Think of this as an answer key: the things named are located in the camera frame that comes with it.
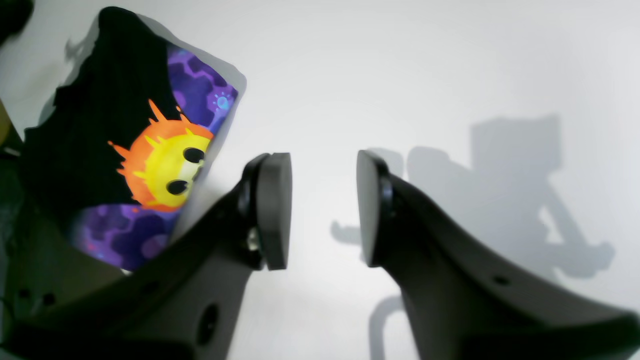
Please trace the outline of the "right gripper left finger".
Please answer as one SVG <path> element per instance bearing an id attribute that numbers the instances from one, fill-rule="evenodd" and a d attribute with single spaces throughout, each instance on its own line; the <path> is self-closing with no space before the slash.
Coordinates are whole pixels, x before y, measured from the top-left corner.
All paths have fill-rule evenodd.
<path id="1" fill-rule="evenodd" d="M 254 271 L 288 266 L 289 153 L 262 153 L 175 244 L 114 284 L 19 319 L 23 360 L 224 360 Z"/>

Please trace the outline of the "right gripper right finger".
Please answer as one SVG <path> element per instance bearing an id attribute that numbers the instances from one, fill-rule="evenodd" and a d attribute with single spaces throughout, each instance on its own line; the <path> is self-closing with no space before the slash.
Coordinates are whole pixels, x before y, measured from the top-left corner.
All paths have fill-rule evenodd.
<path id="1" fill-rule="evenodd" d="M 356 165 L 362 252 L 400 287 L 423 360 L 628 360 L 639 315 L 590 300 L 475 239 L 377 153 Z"/>

